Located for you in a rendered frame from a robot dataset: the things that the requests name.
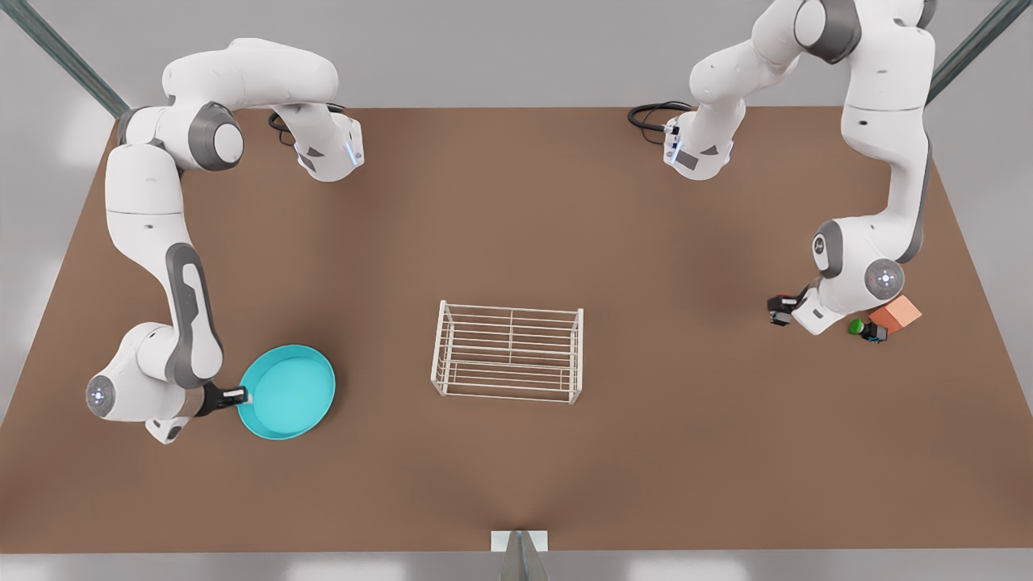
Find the teal round plate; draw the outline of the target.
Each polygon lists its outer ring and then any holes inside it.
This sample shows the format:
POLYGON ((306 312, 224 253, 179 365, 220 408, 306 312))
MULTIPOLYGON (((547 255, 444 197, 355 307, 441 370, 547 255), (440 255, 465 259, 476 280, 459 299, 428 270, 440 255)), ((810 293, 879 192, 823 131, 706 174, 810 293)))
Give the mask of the teal round plate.
POLYGON ((240 385, 249 395, 247 403, 236 406, 240 422, 255 437, 271 441, 292 439, 317 426, 337 390, 328 359, 306 345, 263 353, 243 373, 240 385))

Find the orange box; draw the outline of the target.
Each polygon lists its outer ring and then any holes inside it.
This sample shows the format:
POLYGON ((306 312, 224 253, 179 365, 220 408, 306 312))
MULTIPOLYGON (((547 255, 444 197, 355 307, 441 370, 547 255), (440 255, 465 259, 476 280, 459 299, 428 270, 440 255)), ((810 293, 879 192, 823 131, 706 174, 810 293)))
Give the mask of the orange box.
POLYGON ((908 324, 918 320, 920 316, 922 313, 906 295, 898 295, 893 301, 868 314, 868 319, 893 334, 900 331, 901 328, 907 327, 908 324))

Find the silver frame post with foot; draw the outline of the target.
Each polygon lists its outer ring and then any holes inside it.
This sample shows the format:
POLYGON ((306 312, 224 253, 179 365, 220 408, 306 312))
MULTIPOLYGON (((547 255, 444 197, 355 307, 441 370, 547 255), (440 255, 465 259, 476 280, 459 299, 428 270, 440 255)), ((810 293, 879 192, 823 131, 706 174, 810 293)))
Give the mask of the silver frame post with foot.
POLYGON ((545 530, 491 532, 491 552, 503 553, 500 581, 550 581, 540 550, 549 550, 545 530))

